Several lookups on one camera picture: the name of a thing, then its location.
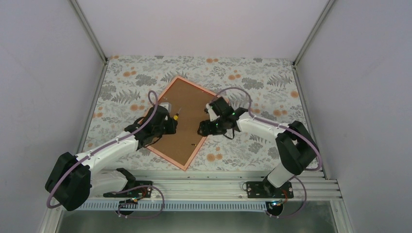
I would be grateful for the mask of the red wooden picture frame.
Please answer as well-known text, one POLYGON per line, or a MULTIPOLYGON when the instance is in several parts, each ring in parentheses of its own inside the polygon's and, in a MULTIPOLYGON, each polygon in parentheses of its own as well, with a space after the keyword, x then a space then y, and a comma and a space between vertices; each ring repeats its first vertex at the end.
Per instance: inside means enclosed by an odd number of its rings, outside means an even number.
POLYGON ((171 116, 176 113, 178 124, 175 134, 164 135, 147 149, 185 171, 190 166, 206 138, 197 134, 199 124, 208 120, 204 111, 216 93, 176 76, 159 96, 159 102, 172 105, 171 116))

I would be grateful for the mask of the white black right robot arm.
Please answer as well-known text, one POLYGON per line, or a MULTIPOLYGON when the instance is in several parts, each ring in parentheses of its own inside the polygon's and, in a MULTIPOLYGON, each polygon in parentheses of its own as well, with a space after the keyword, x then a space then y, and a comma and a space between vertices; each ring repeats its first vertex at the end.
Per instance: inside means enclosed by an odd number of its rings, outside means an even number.
POLYGON ((205 107, 209 119, 200 122, 197 133, 201 136, 226 135, 228 130, 246 132, 276 144, 281 163, 265 178, 263 191, 270 198, 282 191, 282 185, 300 175, 320 153, 305 126, 294 121, 280 124, 252 115, 246 108, 233 109, 219 97, 205 107))

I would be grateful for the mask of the yellow handled screwdriver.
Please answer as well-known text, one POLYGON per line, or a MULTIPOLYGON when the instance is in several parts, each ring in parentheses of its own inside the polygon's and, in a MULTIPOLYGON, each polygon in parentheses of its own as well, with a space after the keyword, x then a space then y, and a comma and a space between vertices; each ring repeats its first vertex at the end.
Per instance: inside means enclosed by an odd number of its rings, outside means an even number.
POLYGON ((176 121, 178 120, 181 109, 182 109, 182 108, 179 108, 179 110, 177 111, 177 113, 173 116, 173 119, 174 119, 174 120, 176 120, 176 121))

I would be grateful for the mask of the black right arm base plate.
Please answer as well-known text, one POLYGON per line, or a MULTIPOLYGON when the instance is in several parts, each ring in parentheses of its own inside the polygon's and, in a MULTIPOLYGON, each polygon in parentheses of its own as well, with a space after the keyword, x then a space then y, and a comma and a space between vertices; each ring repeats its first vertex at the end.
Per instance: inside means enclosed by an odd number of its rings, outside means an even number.
POLYGON ((276 188, 270 183, 246 182, 245 191, 249 199, 291 199, 294 198, 291 182, 285 182, 281 187, 276 188))

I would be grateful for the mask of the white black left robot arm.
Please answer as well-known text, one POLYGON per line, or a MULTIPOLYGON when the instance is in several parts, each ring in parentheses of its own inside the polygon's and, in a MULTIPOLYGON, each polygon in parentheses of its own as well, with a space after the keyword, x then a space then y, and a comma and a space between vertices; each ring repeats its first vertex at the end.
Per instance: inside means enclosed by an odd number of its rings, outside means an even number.
POLYGON ((103 169, 122 156, 157 142, 165 134, 175 134, 177 121, 171 117, 171 109, 168 102, 153 106, 146 116, 99 147, 76 155, 69 152, 60 155, 45 183, 50 194, 47 207, 52 208, 52 198, 72 211, 96 195, 132 195, 137 182, 129 171, 117 168, 104 172, 103 169))

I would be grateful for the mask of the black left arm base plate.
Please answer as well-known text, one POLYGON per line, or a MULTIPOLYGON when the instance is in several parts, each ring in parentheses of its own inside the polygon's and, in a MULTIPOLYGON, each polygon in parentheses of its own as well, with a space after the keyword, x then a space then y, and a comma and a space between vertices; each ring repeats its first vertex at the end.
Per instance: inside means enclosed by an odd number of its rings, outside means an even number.
POLYGON ((103 197, 126 199, 150 198, 152 193, 152 185, 152 181, 128 182, 121 191, 104 193, 103 197))

